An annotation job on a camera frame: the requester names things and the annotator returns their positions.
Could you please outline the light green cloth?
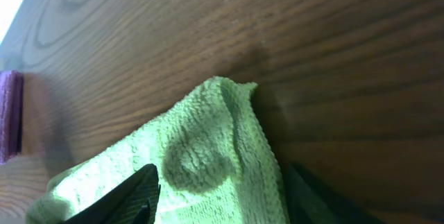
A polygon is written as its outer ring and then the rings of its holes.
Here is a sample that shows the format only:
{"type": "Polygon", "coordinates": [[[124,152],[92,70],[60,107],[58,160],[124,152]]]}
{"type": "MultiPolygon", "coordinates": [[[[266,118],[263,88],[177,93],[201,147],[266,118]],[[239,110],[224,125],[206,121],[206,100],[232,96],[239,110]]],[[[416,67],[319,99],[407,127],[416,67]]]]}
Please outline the light green cloth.
{"type": "Polygon", "coordinates": [[[157,223],[286,223],[280,168],[250,102],[255,88],[206,80],[169,111],[53,177],[25,221],[65,221],[154,164],[157,223]]]}

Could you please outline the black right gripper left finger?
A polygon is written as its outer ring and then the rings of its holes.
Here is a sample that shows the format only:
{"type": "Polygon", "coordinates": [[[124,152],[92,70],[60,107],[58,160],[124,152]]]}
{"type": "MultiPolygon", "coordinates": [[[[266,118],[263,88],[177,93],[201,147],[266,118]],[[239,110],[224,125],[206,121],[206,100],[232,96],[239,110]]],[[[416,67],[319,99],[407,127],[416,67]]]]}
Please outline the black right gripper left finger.
{"type": "Polygon", "coordinates": [[[147,164],[63,224],[154,224],[160,192],[157,167],[147,164]]]}

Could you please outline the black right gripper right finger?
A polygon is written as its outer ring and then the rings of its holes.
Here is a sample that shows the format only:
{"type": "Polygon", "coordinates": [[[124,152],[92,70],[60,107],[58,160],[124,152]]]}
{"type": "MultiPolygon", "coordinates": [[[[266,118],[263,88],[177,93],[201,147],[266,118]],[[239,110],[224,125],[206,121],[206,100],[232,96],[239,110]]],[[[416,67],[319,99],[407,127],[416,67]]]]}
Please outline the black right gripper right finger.
{"type": "Polygon", "coordinates": [[[284,174],[289,220],[295,224],[383,224],[299,164],[284,174]]]}

